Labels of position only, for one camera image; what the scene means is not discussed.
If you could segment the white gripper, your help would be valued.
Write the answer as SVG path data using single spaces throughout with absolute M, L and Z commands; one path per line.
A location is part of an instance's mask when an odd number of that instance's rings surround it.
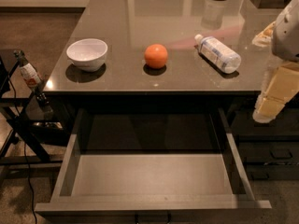
M 267 73 L 252 117 L 269 123 L 299 92 L 299 0 L 291 0 L 278 15 L 272 34 L 272 53 L 283 62 Z

